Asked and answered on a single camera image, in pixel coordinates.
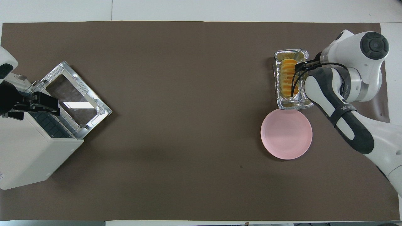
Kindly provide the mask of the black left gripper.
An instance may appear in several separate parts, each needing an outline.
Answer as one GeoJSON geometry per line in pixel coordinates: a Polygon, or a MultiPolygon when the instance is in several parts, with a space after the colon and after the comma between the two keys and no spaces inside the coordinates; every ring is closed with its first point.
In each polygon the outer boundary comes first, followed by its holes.
{"type": "MultiPolygon", "coordinates": [[[[38,112],[32,103],[33,96],[28,93],[19,92],[12,83],[1,83],[0,85],[0,110],[1,116],[22,121],[24,112],[38,112]]],[[[60,116],[59,100],[38,92],[38,107],[58,117],[60,116]]]]}

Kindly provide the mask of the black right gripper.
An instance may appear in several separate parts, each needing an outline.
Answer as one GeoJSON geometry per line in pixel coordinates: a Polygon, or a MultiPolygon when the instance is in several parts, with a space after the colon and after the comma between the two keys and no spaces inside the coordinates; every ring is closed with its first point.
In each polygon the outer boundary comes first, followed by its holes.
{"type": "Polygon", "coordinates": [[[306,62],[301,62],[301,63],[296,64],[296,71],[307,70],[313,66],[320,64],[321,54],[322,54],[322,52],[319,52],[319,53],[317,53],[316,57],[313,60],[309,60],[306,62]]]}

